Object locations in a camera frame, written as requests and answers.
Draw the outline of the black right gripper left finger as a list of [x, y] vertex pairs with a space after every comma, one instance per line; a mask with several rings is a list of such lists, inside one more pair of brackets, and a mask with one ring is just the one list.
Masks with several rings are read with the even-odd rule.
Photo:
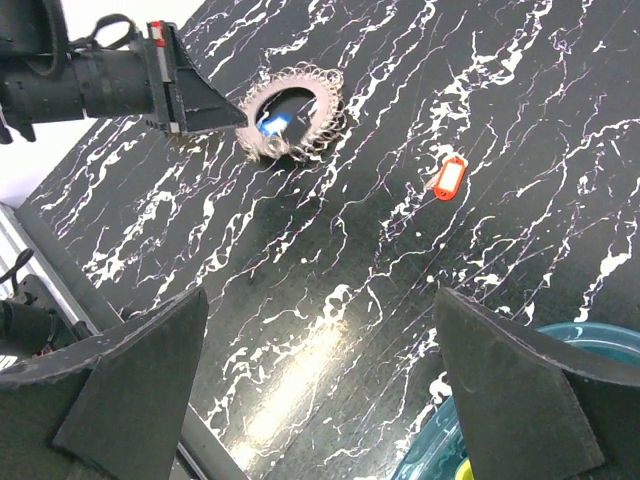
[[2, 371], [2, 478], [168, 478], [207, 315], [195, 288]]

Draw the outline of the red plastic key tag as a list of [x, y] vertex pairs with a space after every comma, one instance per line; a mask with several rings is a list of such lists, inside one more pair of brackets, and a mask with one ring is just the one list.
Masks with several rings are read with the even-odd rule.
[[467, 165], [468, 162], [461, 156], [446, 158], [435, 176], [426, 183], [426, 190], [432, 191], [440, 201], [453, 200], [462, 184]]

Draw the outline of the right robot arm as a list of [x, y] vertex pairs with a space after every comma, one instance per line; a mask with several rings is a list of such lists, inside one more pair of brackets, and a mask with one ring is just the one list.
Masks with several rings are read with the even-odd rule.
[[[196, 288], [94, 335], [40, 305], [36, 276], [1, 304], [1, 475], [167, 479], [185, 447], [206, 296]], [[535, 330], [451, 289], [434, 318], [452, 396], [397, 479], [635, 479], [639, 335], [599, 323]]]

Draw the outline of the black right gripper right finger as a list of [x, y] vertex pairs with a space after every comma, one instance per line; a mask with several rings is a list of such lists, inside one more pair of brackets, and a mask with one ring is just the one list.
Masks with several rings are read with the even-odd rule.
[[477, 479], [636, 479], [639, 368], [449, 288], [434, 319]]

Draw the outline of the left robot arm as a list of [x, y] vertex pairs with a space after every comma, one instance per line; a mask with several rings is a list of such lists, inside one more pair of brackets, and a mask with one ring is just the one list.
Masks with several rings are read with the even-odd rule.
[[[110, 45], [97, 32], [116, 23], [126, 34]], [[18, 132], [36, 139], [37, 124], [141, 115], [167, 135], [247, 125], [245, 113], [197, 70], [171, 22], [142, 33], [123, 14], [100, 18], [72, 41], [58, 1], [1, 4], [1, 142]]]

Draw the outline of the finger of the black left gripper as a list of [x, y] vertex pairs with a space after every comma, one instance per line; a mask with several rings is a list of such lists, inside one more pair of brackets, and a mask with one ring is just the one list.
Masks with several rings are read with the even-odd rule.
[[181, 134], [245, 127], [248, 119], [197, 70], [172, 23], [167, 24], [169, 76], [175, 90], [172, 101]]

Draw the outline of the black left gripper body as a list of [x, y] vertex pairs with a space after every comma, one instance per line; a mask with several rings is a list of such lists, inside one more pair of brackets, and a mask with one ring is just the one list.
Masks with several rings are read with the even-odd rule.
[[143, 42], [151, 108], [145, 122], [168, 135], [180, 133], [180, 110], [177, 87], [176, 25], [165, 21], [147, 24], [149, 38]]

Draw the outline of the blue plastic key tag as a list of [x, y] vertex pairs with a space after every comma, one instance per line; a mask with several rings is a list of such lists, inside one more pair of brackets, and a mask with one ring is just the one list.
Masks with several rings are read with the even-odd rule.
[[279, 113], [261, 120], [257, 124], [258, 131], [266, 136], [281, 136], [292, 122], [293, 116], [289, 113]]

